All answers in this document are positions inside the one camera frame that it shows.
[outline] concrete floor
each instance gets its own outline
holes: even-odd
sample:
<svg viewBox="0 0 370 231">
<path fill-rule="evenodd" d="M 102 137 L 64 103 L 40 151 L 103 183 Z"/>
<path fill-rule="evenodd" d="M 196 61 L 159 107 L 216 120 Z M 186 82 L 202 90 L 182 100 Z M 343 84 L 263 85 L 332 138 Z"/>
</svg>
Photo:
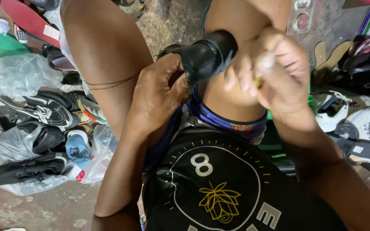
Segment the concrete floor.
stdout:
<svg viewBox="0 0 370 231">
<path fill-rule="evenodd" d="M 202 38 L 201 9 L 209 0 L 147 1 L 137 21 L 152 55 L 173 43 L 191 44 Z M 327 57 L 343 41 L 353 39 L 367 13 L 367 7 L 341 10 L 344 0 L 317 0 L 311 31 L 293 36 L 309 53 L 319 41 L 326 42 Z M 36 43 L 30 46 L 39 48 Z M 26 227 L 30 231 L 90 230 L 100 183 L 84 185 L 68 181 L 52 190 L 18 197 L 0 190 L 0 228 Z"/>
</svg>

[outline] red insole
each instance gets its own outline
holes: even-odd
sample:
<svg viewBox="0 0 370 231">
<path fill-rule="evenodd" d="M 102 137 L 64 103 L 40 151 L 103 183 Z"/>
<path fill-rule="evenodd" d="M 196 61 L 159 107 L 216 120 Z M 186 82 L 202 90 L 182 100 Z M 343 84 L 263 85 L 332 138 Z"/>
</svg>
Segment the red insole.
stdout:
<svg viewBox="0 0 370 231">
<path fill-rule="evenodd" d="M 1 0 L 1 6 L 13 22 L 48 43 L 59 46 L 59 31 L 50 26 L 35 11 L 17 0 Z"/>
</svg>

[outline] black sneaker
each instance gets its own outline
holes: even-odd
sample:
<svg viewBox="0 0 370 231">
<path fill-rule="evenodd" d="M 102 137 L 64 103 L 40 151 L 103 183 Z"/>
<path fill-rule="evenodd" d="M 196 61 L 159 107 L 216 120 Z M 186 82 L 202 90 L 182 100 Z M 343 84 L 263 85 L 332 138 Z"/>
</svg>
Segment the black sneaker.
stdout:
<svg viewBox="0 0 370 231">
<path fill-rule="evenodd" d="M 17 125 L 17 128 L 31 134 L 38 126 L 42 126 L 42 128 L 34 141 L 32 148 L 33 153 L 41 154 L 65 141 L 65 136 L 58 128 L 48 127 L 48 125 L 38 121 L 22 123 Z"/>
<path fill-rule="evenodd" d="M 66 153 L 49 153 L 34 159 L 0 165 L 0 185 L 10 185 L 30 179 L 42 181 L 59 176 L 67 164 Z"/>
<path fill-rule="evenodd" d="M 39 121 L 57 126 L 61 131 L 71 128 L 70 125 L 79 124 L 79 118 L 71 114 L 64 105 L 54 99 L 40 95 L 21 96 L 22 102 L 13 101 L 0 92 L 0 101 L 22 113 L 37 118 Z"/>
</svg>

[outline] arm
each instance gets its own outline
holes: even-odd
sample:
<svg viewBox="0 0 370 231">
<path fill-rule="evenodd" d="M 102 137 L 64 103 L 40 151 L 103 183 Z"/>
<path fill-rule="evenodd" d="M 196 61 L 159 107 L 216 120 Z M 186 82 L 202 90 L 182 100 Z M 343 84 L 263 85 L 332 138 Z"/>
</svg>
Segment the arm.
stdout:
<svg viewBox="0 0 370 231">
<path fill-rule="evenodd" d="M 272 113 L 299 180 L 328 202 L 347 227 L 370 231 L 370 190 L 321 130 L 307 104 L 310 70 L 305 51 L 274 30 L 245 45 L 225 74 L 224 88 L 237 78 L 241 89 L 257 97 Z M 259 87 L 250 70 L 261 78 Z"/>
<path fill-rule="evenodd" d="M 98 194 L 93 230 L 140 230 L 136 202 L 141 193 L 147 139 L 186 97 L 185 74 L 172 87 L 168 84 L 172 74 L 181 68 L 181 57 L 168 54 L 141 71 L 120 143 Z"/>
</svg>

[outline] clear plastic bag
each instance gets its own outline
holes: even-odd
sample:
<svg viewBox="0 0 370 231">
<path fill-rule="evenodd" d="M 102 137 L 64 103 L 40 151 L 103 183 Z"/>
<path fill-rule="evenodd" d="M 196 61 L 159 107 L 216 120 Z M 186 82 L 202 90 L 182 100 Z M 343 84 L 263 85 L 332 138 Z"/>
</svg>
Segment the clear plastic bag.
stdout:
<svg viewBox="0 0 370 231">
<path fill-rule="evenodd" d="M 38 54 L 0 58 L 0 91 L 6 96 L 34 96 L 41 87 L 60 88 L 63 75 Z"/>
<path fill-rule="evenodd" d="M 33 143 L 39 135 L 43 123 L 38 122 L 39 125 L 32 133 L 13 127 L 10 130 L 0 134 L 0 165 L 9 162 L 18 162 L 35 158 L 40 155 L 32 152 Z M 71 161 L 64 167 L 64 171 L 73 166 Z M 14 193 L 18 196 L 26 196 L 38 192 L 47 191 L 55 186 L 58 186 L 67 181 L 67 176 L 51 176 L 44 181 L 28 180 L 12 185 L 2 185 L 0 188 Z"/>
<path fill-rule="evenodd" d="M 118 145 L 118 140 L 108 126 L 101 124 L 95 127 L 91 143 L 93 158 L 76 177 L 77 181 L 84 184 L 102 181 Z"/>
</svg>

